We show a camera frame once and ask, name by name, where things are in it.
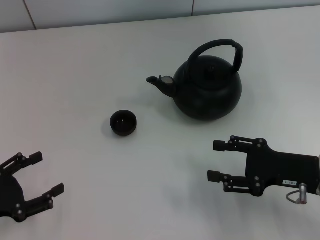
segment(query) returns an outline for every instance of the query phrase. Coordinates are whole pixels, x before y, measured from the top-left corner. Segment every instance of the white tabletop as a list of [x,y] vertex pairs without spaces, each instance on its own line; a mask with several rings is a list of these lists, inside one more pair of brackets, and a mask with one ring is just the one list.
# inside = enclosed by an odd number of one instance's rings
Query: white tabletop
[[[294,189],[278,186],[225,193],[207,170],[245,175],[245,154],[213,151],[231,135],[320,154],[319,23],[314,6],[0,34],[1,163],[43,153],[15,175],[26,200],[65,185],[52,210],[0,218],[1,240],[318,239],[320,197],[292,204]],[[242,97],[203,123],[146,78],[173,76],[217,39],[243,46]],[[232,62],[234,49],[207,54]],[[137,117],[125,138],[109,125],[122,109]]]

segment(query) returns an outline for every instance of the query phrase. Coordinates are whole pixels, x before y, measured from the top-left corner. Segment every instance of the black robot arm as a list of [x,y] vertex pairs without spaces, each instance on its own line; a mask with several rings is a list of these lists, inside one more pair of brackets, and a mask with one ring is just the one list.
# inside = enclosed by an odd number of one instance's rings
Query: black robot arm
[[223,182],[225,192],[263,195],[269,186],[277,185],[299,189],[298,204],[307,203],[307,192],[320,195],[320,166],[317,156],[299,155],[272,150],[263,138],[249,139],[231,136],[226,143],[215,140],[215,151],[246,153],[245,176],[231,176],[209,170],[208,180]]
[[52,198],[65,191],[63,183],[55,186],[30,201],[25,201],[23,190],[13,174],[30,165],[43,160],[42,153],[36,152],[29,158],[18,153],[0,165],[0,217],[10,217],[20,223],[28,217],[39,214],[54,207]]

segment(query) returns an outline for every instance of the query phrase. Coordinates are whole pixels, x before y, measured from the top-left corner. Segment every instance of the label sticker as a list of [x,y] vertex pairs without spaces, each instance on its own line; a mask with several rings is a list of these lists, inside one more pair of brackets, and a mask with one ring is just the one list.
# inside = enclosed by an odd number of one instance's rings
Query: label sticker
[[297,182],[296,181],[283,180],[282,184],[297,186]]

